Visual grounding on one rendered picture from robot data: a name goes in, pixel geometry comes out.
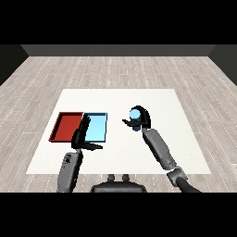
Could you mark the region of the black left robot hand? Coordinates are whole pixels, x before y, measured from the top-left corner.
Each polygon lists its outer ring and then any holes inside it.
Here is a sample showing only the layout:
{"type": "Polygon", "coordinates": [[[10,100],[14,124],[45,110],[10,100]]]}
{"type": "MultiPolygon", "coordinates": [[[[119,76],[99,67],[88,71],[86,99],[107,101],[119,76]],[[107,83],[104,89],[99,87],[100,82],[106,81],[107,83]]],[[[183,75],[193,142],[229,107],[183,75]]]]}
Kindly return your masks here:
{"type": "Polygon", "coordinates": [[[95,149],[103,148],[102,145],[85,142],[86,132],[88,131],[90,122],[91,122],[90,117],[87,114],[84,114],[79,128],[74,131],[71,138],[71,147],[73,149],[75,150],[86,149],[86,150],[94,151],[95,149]]]}

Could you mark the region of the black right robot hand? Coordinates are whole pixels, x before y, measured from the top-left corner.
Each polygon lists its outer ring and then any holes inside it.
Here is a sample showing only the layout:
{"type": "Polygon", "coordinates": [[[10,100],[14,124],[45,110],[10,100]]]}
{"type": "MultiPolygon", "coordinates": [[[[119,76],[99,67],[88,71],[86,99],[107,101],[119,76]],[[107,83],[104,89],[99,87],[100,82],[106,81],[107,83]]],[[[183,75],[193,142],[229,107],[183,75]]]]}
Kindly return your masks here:
{"type": "Polygon", "coordinates": [[[141,126],[141,129],[146,129],[149,130],[151,128],[151,119],[149,112],[142,106],[134,106],[132,109],[138,109],[141,113],[141,120],[140,121],[131,121],[131,119],[126,120],[123,119],[123,122],[128,126],[128,127],[135,127],[135,126],[141,126]]]}

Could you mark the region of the small blue can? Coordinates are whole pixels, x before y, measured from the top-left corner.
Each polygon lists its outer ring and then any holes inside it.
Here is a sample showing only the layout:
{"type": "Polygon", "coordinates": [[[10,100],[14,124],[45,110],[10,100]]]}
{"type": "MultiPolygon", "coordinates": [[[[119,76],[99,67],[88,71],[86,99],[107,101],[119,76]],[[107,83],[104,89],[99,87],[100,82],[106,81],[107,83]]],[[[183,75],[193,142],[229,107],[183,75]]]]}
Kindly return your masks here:
{"type": "MultiPolygon", "coordinates": [[[[138,109],[132,109],[130,111],[130,119],[131,121],[140,121],[141,120],[141,113],[138,109]]],[[[134,131],[139,131],[141,126],[135,126],[132,128],[134,131]]]]}

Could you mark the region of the red shallow open box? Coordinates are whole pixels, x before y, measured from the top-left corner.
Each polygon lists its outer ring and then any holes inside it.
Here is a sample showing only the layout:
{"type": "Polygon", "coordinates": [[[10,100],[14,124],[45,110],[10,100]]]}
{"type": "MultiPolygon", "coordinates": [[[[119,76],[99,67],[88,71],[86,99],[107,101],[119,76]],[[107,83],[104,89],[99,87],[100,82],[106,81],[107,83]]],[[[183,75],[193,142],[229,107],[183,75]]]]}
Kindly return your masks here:
{"type": "Polygon", "coordinates": [[[60,112],[49,137],[51,143],[70,143],[81,123],[82,112],[60,112]]]}

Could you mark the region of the light blue shallow open box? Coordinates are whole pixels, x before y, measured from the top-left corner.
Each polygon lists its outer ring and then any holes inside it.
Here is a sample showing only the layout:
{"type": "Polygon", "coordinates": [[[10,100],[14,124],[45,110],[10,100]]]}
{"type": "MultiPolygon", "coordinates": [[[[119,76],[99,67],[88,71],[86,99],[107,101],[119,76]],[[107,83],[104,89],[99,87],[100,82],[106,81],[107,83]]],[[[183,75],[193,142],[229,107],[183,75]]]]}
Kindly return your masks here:
{"type": "Polygon", "coordinates": [[[106,141],[107,113],[86,112],[90,118],[89,128],[86,132],[86,143],[104,143],[106,141]]]}

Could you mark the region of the dark grey robot body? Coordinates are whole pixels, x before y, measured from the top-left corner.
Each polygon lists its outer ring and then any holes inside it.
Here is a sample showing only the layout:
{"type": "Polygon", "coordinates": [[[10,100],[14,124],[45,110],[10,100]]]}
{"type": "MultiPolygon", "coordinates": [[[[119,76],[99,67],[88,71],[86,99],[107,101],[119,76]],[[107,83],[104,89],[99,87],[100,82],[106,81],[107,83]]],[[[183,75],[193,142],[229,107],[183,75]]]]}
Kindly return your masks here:
{"type": "Polygon", "coordinates": [[[122,175],[122,181],[115,181],[115,175],[109,174],[107,181],[92,187],[91,193],[146,193],[143,185],[130,181],[128,174],[122,175]]]}

